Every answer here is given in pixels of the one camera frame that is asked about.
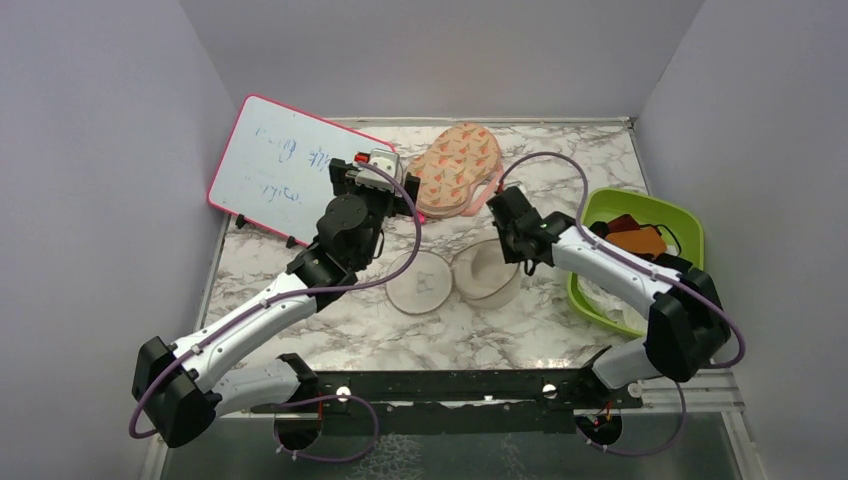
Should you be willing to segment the white mesh laundry bag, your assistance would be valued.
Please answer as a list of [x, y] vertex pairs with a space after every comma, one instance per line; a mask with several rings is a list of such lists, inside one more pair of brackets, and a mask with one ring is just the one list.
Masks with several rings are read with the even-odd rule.
[[471, 306], [498, 309], [518, 295], [520, 283], [519, 266], [504, 261], [499, 240], [480, 236], [449, 260], [420, 251], [385, 288], [395, 308], [423, 315], [441, 307], [453, 293]]

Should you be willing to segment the black and orange bra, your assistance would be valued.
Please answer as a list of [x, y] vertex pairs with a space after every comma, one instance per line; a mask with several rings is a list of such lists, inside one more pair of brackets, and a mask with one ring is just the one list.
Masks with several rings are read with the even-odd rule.
[[654, 260], [667, 252], [667, 243], [659, 229], [639, 224], [630, 214], [609, 221], [607, 229], [605, 240], [633, 255]]

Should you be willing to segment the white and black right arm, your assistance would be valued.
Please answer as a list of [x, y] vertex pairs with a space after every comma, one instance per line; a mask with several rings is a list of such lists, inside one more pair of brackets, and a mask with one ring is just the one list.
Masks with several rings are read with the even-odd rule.
[[610, 347], [583, 366], [579, 398], [600, 407], [617, 389], [665, 377], [687, 382], [726, 344], [730, 326], [720, 314], [712, 278], [656, 265], [616, 247], [562, 212], [543, 217], [516, 187], [487, 202], [503, 257], [528, 275], [546, 264], [585, 278], [636, 310], [647, 334]]

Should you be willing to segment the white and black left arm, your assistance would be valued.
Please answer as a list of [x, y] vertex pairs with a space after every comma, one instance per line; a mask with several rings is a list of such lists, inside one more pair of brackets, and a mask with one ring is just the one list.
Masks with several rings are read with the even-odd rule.
[[277, 402], [298, 411], [315, 402], [313, 373], [296, 355], [259, 369], [234, 367], [274, 335], [346, 293], [381, 286], [407, 270], [403, 264], [378, 280], [357, 277], [382, 252], [386, 218], [410, 217], [414, 252], [422, 241], [416, 213], [420, 180], [406, 173], [393, 153], [374, 150], [351, 163], [334, 159], [329, 174], [334, 196], [317, 234], [284, 272], [212, 326], [172, 342], [154, 336], [139, 347], [131, 385], [136, 401], [128, 425], [131, 438], [159, 435], [176, 448], [235, 411]]

